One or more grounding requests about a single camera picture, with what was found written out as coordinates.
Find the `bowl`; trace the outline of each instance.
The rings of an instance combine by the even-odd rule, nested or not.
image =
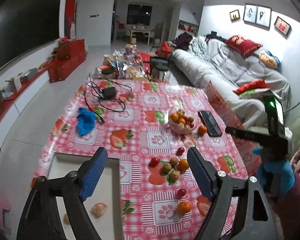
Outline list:
[[[169,112],[168,124],[170,125],[171,129],[174,130],[176,133],[188,134],[188,133],[192,133],[197,128],[198,123],[199,123],[199,118],[198,118],[197,113],[191,113],[191,112],[185,111],[185,116],[187,116],[187,117],[191,116],[194,119],[194,121],[193,121],[194,126],[189,129],[187,127],[182,128],[177,123],[172,121],[172,119],[170,118],[170,115],[175,112],[176,112],[175,110]]]

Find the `orange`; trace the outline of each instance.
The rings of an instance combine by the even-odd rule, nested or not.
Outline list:
[[[207,132],[207,128],[204,125],[200,125],[198,128],[199,135],[204,135]]]
[[[178,116],[177,113],[174,113],[174,114],[171,114],[171,115],[170,115],[170,118],[171,118],[171,120],[172,120],[173,122],[177,122],[178,119],[179,119],[179,116]]]
[[[179,203],[178,207],[177,207],[177,211],[181,214],[187,214],[190,212],[192,206],[191,203],[189,201],[182,201]]]
[[[178,164],[178,170],[183,172],[189,169],[189,164],[186,159],[181,159]]]
[[[183,118],[185,116],[184,112],[178,111],[177,115],[179,116],[179,118]]]
[[[186,125],[186,120],[183,118],[179,118],[178,123],[183,123],[184,125]]]

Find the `white dining table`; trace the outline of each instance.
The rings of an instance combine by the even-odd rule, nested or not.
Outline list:
[[[130,40],[132,38],[132,34],[133,33],[148,33],[148,45],[149,45],[149,41],[150,41],[150,33],[152,32],[152,30],[145,30],[145,29],[139,29],[139,28],[129,28],[128,29],[130,31]]]

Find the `dining table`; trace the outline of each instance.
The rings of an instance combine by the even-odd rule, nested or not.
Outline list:
[[[148,33],[148,45],[149,45],[149,42],[150,42],[150,34],[153,30],[149,30],[149,29],[141,29],[141,28],[128,28],[128,30],[130,31],[130,40],[132,38],[132,34],[133,33]]]
[[[180,147],[185,152],[178,159],[186,159],[188,149],[195,146],[218,171],[222,168],[233,178],[248,178],[237,145],[225,133],[226,125],[209,104],[204,90],[169,83],[116,80],[122,84],[120,86],[111,80],[94,80],[100,88],[115,87],[117,96],[125,102],[122,111],[115,102],[103,102],[111,110],[101,107],[86,82],[52,128],[42,149],[34,181],[41,175],[48,176],[55,153],[92,156],[99,147],[104,147],[108,157],[120,161],[122,213],[118,215],[122,216],[124,239],[194,239],[205,219],[202,205],[209,208],[211,203],[202,196],[191,169],[171,182],[161,174],[162,165],[175,157]],[[174,132],[168,124],[168,116],[176,102],[193,117],[199,110],[210,111],[222,136],[210,137],[207,133],[201,136],[198,127],[186,135]],[[105,122],[101,123],[96,115],[95,127],[80,137],[77,116],[79,108],[88,108],[87,103]],[[156,167],[149,166],[153,157],[160,159]],[[231,167],[227,167],[229,160],[233,163]],[[182,188],[186,189],[186,194],[177,198],[177,191]],[[181,215],[176,209],[183,201],[191,204],[191,210]],[[237,203],[238,198],[233,197],[222,235],[232,227]]]

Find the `white tray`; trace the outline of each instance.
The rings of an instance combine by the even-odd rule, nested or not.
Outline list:
[[[70,171],[77,171],[80,165],[89,159],[89,157],[83,156],[55,154],[50,169],[49,179],[64,177]],[[90,216],[93,226],[101,239],[104,240],[123,239],[119,182],[119,160],[108,159],[108,163],[93,195],[84,202],[84,206]],[[95,218],[90,210],[98,202],[106,204],[107,210],[103,216]],[[57,203],[66,238],[68,240],[75,240],[71,226],[66,225],[63,222],[63,216],[66,213],[63,198],[57,197]]]

